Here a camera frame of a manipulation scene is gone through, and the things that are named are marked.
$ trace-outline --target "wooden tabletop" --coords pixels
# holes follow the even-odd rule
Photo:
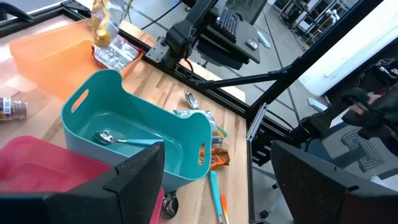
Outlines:
[[[66,148],[60,120],[64,101],[18,73],[9,53],[8,43],[14,39],[53,29],[70,22],[71,20],[67,17],[60,16],[0,39],[0,68],[2,71],[0,96],[11,96],[28,103],[26,119],[0,122],[0,147],[3,147],[12,138],[31,135]],[[149,45],[153,45],[155,42],[153,37],[128,22],[124,22],[122,28]],[[213,75],[197,64],[193,64],[193,66],[195,73],[203,76]],[[169,111],[188,109],[184,97],[184,91],[188,90],[195,95],[203,110],[210,110],[213,113],[217,124],[228,133],[223,148],[228,150],[231,158],[228,167],[217,169],[220,193],[226,195],[231,224],[247,223],[249,214],[245,119],[145,62],[140,62],[135,70],[126,77],[123,87],[130,93]],[[217,223],[207,177],[178,189],[177,198],[180,207],[176,217],[171,220],[161,220],[160,223]]]

